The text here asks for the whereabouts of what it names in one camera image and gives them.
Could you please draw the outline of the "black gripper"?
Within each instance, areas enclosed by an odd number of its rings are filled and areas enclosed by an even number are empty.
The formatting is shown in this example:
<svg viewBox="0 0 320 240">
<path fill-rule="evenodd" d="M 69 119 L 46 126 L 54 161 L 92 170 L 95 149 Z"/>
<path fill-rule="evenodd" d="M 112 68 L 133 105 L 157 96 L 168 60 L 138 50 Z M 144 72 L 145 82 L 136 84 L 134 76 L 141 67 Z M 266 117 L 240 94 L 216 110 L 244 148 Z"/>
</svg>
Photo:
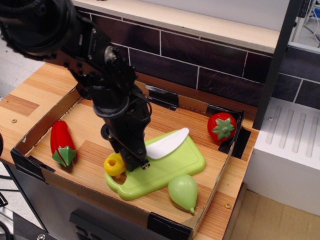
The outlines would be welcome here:
<svg viewBox="0 0 320 240">
<path fill-rule="evenodd" d="M 135 98 L 128 109 L 113 118 L 105 118 L 101 135 L 116 153 L 120 153 L 128 171 L 150 167 L 144 142 L 144 131 L 151 121 L 152 107 L 148 99 Z"/>
</svg>

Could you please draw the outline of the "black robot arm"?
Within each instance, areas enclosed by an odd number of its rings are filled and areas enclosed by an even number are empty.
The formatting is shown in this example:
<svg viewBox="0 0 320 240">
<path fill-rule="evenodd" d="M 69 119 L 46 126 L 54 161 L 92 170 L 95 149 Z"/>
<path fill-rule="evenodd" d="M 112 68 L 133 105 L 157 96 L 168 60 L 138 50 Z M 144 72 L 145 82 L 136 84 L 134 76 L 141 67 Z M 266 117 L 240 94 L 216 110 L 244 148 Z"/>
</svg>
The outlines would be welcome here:
<svg viewBox="0 0 320 240">
<path fill-rule="evenodd" d="M 70 0 L 3 0 L 0 30 L 15 52 L 68 69 L 92 99 L 104 120 L 101 135 L 126 168 L 149 167 L 144 131 L 151 104 L 135 83 L 135 69 L 103 30 Z"/>
</svg>

